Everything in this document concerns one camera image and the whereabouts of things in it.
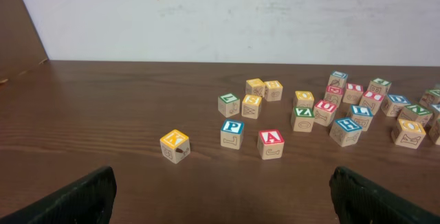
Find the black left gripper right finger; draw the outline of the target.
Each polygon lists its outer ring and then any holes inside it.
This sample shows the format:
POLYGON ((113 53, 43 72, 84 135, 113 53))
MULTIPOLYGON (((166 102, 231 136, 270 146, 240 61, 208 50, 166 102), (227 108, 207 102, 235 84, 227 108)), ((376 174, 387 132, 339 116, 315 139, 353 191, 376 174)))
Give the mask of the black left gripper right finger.
POLYGON ((347 167, 335 169, 329 187, 334 210, 341 223, 439 224, 439 216, 347 167))

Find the yellow O block front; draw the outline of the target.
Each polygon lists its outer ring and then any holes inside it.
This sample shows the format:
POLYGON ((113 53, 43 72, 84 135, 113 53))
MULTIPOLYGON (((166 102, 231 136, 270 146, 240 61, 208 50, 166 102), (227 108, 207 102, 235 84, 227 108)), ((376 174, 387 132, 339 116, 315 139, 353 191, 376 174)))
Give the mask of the yellow O block front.
POLYGON ((421 123, 405 119, 398 119, 391 132, 395 145, 412 149, 417 149, 425 136, 426 132, 421 123))

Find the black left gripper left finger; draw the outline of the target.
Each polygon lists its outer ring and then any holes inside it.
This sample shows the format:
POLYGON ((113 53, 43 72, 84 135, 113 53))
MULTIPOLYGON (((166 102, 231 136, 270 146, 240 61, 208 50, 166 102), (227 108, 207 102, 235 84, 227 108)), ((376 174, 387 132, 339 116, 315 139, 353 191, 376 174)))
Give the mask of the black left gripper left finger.
POLYGON ((107 224, 117 192, 113 168, 103 166, 1 218, 2 223, 107 224))

